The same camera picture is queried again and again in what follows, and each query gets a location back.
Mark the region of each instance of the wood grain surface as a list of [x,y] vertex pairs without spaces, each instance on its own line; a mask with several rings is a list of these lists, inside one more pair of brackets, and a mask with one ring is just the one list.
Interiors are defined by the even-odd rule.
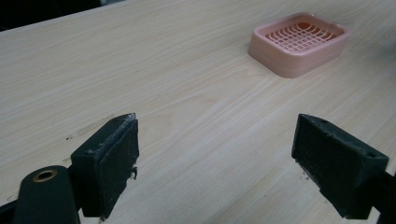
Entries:
[[[396,2],[135,0],[0,33],[0,205],[109,119],[139,119],[139,175],[106,223],[346,220],[291,158],[299,113],[396,171]],[[341,57],[285,79],[250,58],[253,29],[310,11],[348,27]],[[81,217],[82,223],[100,223]]]

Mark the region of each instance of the pink basket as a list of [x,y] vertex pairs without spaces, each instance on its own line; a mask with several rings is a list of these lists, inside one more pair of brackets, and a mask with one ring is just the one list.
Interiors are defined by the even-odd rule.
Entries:
[[302,12],[257,27],[248,54],[281,77],[299,77],[338,57],[350,32]]

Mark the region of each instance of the pink plastic container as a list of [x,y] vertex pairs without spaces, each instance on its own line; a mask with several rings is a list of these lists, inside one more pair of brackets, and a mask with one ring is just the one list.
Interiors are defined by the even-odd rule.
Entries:
[[281,77],[299,77],[338,57],[350,32],[313,13],[257,27],[248,54]]

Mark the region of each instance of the soap dish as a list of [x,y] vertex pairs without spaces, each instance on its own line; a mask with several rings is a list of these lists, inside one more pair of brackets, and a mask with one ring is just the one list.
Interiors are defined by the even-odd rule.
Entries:
[[350,32],[309,13],[257,27],[248,54],[281,77],[299,77],[338,57]]

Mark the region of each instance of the light wood tabletop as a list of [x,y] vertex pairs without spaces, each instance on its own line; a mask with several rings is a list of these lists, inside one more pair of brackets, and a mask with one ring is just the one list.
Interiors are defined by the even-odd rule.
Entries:
[[[351,37],[339,58],[279,77],[248,56],[250,36],[301,11]],[[0,33],[0,205],[135,112],[138,177],[107,223],[376,223],[375,209],[341,218],[291,146],[309,114],[389,156],[395,173],[395,11],[394,0],[134,0]]]

